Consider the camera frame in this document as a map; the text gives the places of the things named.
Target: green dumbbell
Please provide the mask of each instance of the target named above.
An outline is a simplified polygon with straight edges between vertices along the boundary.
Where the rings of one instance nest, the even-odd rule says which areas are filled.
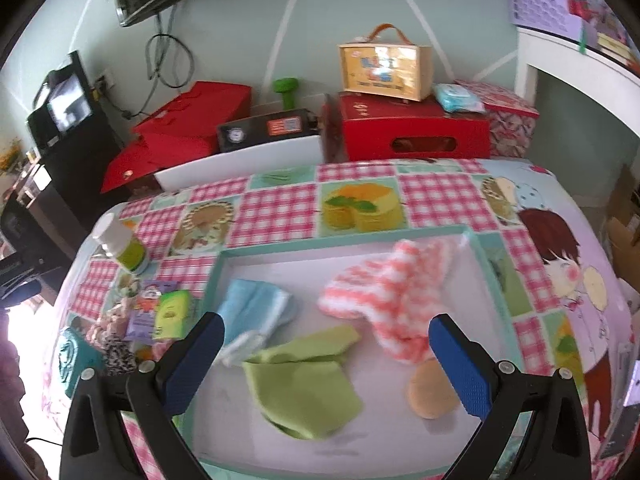
[[[273,82],[273,91],[282,95],[282,109],[293,110],[296,107],[296,98],[293,92],[298,89],[298,80],[295,77],[276,79]]]

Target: black cable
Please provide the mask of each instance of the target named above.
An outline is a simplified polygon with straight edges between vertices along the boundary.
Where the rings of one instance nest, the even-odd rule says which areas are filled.
[[[176,10],[177,5],[174,5],[171,9],[171,14],[169,15],[166,32],[163,30],[162,18],[160,17],[160,14],[156,14],[156,29],[158,31],[148,39],[145,45],[146,78],[149,81],[152,81],[152,85],[149,94],[146,96],[146,99],[140,109],[137,112],[131,112],[130,110],[122,109],[109,98],[106,85],[104,85],[103,88],[98,88],[98,93],[105,98],[108,104],[119,111],[122,114],[122,117],[126,120],[131,120],[140,115],[148,116],[148,114],[145,112],[145,109],[155,95],[156,90],[158,89],[158,83],[162,83],[164,86],[172,88],[179,92],[180,89],[187,86],[193,78],[193,75],[195,73],[195,60],[193,57],[193,52],[181,40],[179,40],[172,34]],[[152,54],[151,47],[154,40],[156,40],[156,46]],[[171,45],[172,41],[175,42],[175,55],[172,67],[175,84],[169,83],[166,79],[164,79],[164,76],[162,76],[162,67],[164,66],[166,55],[169,51],[169,46]],[[183,49],[187,57],[189,58],[189,72],[187,74],[187,77],[182,82],[178,80],[175,68],[176,60],[178,57],[178,48]]]
[[[57,442],[52,442],[52,441],[50,441],[50,440],[47,440],[46,438],[40,438],[39,436],[30,436],[28,439],[26,439],[26,440],[24,441],[24,443],[26,444],[26,443],[30,442],[31,440],[41,440],[41,441],[43,441],[43,442],[48,442],[49,444],[53,444],[54,446],[60,446],[60,447],[62,447],[62,444],[59,444],[59,443],[57,443]]]

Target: floor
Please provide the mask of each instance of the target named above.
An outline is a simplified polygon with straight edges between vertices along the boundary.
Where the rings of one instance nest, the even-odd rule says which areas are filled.
[[[26,304],[9,311],[9,341],[18,349],[20,356],[20,378],[26,391],[20,405],[24,421],[29,428],[29,437],[37,436],[62,444],[62,432],[42,413],[42,356],[52,324],[58,326],[53,316],[53,307],[43,303],[34,313]],[[60,453],[62,448],[42,441],[31,441],[31,447],[42,458],[51,480],[58,480]]]

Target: cardboard box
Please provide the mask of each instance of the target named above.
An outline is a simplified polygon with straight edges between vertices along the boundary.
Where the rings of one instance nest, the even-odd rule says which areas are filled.
[[[607,220],[607,235],[611,244],[613,270],[640,292],[640,247],[633,245],[634,234],[617,218]]]
[[[394,28],[402,43],[373,43],[375,37]],[[433,60],[430,46],[417,46],[391,23],[375,28],[365,43],[347,43],[340,49],[343,88],[412,101],[431,94]]]
[[[640,198],[638,181],[628,166],[624,165],[607,202],[607,218],[615,218],[626,228],[635,245],[640,238]]]

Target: screw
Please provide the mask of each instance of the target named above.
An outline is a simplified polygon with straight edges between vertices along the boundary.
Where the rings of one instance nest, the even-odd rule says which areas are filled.
[[[513,374],[516,371],[516,367],[509,361],[500,361],[498,363],[498,370],[503,374]]]
[[[138,366],[138,371],[140,371],[140,373],[142,374],[148,374],[149,372],[153,371],[155,367],[155,361],[142,361],[140,363],[140,366]]]
[[[574,376],[569,368],[560,368],[558,373],[563,379],[571,379]]]
[[[80,378],[83,381],[88,381],[94,375],[95,375],[95,370],[93,368],[85,368],[84,370],[82,370],[82,373],[80,374]]]

